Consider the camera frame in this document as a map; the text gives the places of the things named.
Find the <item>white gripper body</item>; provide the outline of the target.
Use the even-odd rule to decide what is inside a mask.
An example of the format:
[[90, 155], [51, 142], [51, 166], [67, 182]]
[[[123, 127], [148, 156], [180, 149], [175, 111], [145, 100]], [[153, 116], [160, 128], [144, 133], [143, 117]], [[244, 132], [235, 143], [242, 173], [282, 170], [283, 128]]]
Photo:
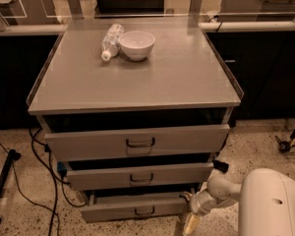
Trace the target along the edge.
[[217, 198], [213, 197], [207, 189], [196, 192], [191, 196], [189, 206], [190, 211], [199, 216], [209, 214], [218, 205]]

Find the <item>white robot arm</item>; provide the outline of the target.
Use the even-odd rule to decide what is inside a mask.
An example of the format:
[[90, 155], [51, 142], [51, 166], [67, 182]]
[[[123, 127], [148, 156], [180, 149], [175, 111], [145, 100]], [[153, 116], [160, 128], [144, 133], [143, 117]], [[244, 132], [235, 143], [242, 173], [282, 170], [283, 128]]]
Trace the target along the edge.
[[184, 197], [190, 211], [184, 236], [193, 233], [202, 216], [234, 204], [239, 205], [239, 236], [295, 236], [295, 180], [278, 171], [255, 169], [240, 184], [214, 176], [204, 190]]

